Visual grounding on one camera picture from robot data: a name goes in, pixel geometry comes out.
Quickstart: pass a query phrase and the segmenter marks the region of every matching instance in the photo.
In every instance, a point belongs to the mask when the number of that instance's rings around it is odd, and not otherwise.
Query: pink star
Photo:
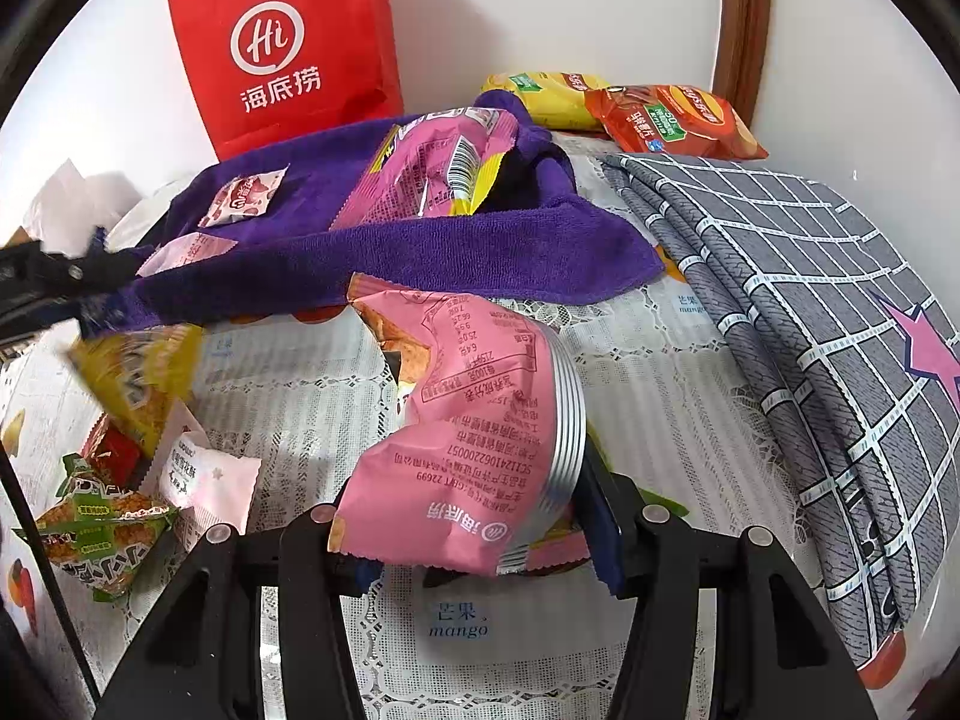
[[[960,362],[933,329],[923,309],[916,305],[909,314],[904,314],[886,298],[875,297],[906,333],[904,369],[915,376],[938,379],[960,415]]]

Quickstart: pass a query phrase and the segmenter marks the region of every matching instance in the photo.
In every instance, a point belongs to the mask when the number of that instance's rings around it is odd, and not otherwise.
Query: purple towel
[[[390,119],[258,148],[200,173],[174,200],[164,230],[165,242],[193,232],[224,183],[289,165],[265,215],[205,229],[239,245],[137,279],[100,301],[85,335],[339,305],[354,271],[421,290],[568,304],[612,298],[661,271],[637,230],[577,196],[565,153],[518,98],[492,91],[474,104],[506,108],[520,122],[502,169],[510,189],[481,206],[487,213],[328,231]],[[493,210],[508,205],[518,210]]]

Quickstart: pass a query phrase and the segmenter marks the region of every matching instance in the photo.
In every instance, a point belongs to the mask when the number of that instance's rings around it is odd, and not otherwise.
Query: red paper bag
[[[403,111],[389,0],[169,0],[217,156]]]

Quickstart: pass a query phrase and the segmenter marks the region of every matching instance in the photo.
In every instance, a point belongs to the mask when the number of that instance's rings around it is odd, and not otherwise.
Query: yellow snack bag
[[[534,124],[547,129],[603,130],[603,124],[587,111],[584,92],[609,85],[600,76],[580,73],[504,73],[488,77],[480,91],[506,89],[514,93],[523,101]]]
[[[76,341],[66,356],[120,432],[154,456],[174,398],[188,400],[203,330],[155,327]]]

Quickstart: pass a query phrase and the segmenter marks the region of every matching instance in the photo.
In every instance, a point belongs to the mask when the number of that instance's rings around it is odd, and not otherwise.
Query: folded gray fabric
[[[904,624],[956,528],[956,328],[835,191],[757,164],[615,155],[781,444],[857,665]]]

